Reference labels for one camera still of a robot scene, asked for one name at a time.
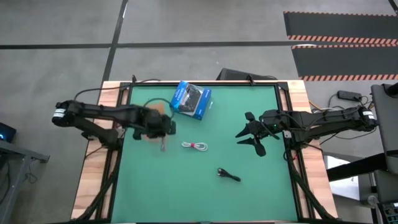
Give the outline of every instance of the metal stand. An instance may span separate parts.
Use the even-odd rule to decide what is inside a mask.
[[[9,223],[12,208],[28,173],[29,165],[32,159],[37,159],[40,163],[47,163],[50,156],[43,155],[28,149],[17,147],[6,141],[0,141],[0,169],[8,164],[9,190],[5,192],[4,200],[0,204],[0,224]],[[18,169],[10,169],[9,160],[21,160]]]
[[[375,170],[386,169],[386,157],[384,153],[380,153],[349,164],[328,169],[327,173],[329,181],[332,182],[360,174],[367,174]]]

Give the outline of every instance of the black rubber mat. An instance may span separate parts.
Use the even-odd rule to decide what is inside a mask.
[[[398,47],[391,44],[293,46],[305,81],[396,80]]]
[[[398,44],[398,17],[372,14],[284,12],[290,40]]]

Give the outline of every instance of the black clip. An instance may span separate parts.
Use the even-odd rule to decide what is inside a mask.
[[[246,76],[246,80],[249,80],[249,81],[250,81],[250,85],[251,85],[251,86],[256,85],[256,82],[253,80],[253,77],[252,77],[251,75],[247,75],[247,76]]]

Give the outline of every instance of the wooden table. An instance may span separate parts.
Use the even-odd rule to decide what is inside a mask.
[[[195,81],[195,82],[245,82],[245,81]],[[287,80],[287,81],[256,81],[256,82],[287,82],[289,85],[290,100],[295,111],[308,111],[311,112],[310,104],[308,102],[307,92],[305,90],[304,82],[301,80]],[[104,82],[103,88],[112,88],[120,86],[121,82]],[[128,91],[123,92],[122,102],[126,103]],[[119,90],[102,90],[99,96],[99,105],[104,106],[116,106],[117,98],[119,95]],[[285,101],[284,93],[281,92],[282,105],[284,110],[287,110],[287,104]],[[95,123],[104,127],[112,128],[112,121],[95,120]],[[312,141],[312,145],[319,147],[318,141]],[[101,144],[98,141],[90,141],[87,147],[87,154],[99,148]],[[80,182],[78,190],[76,193],[75,203],[72,210],[71,218],[79,217],[85,209],[89,206],[92,200],[95,198],[101,187],[101,179],[104,172],[104,165],[106,160],[107,149],[100,149],[98,152],[92,154],[88,157],[83,164]],[[116,160],[116,154],[118,152],[113,152],[113,161],[111,165],[111,170],[113,169],[114,162]],[[307,173],[308,184],[311,191],[314,193],[318,201],[326,208],[326,210],[337,217],[337,211],[335,203],[333,201],[333,196],[331,194],[329,180],[326,174],[325,164],[323,162],[322,152],[317,149],[307,147],[302,149],[303,160],[305,171]],[[298,161],[295,161],[296,168],[298,167]],[[101,217],[106,218],[108,208],[109,208],[109,198],[111,189],[108,190],[104,206],[102,209]],[[299,189],[300,203],[302,204],[302,210],[304,217],[308,217],[307,203],[303,192]]]

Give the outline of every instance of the white cable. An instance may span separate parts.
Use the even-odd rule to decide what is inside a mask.
[[[181,145],[183,147],[192,147],[192,148],[198,149],[201,152],[207,151],[207,145],[204,142],[199,142],[199,143],[182,142]]]
[[[321,108],[321,110],[316,110],[316,111],[314,111],[314,113],[324,112],[325,110],[338,111],[338,109],[336,109],[336,108]]]

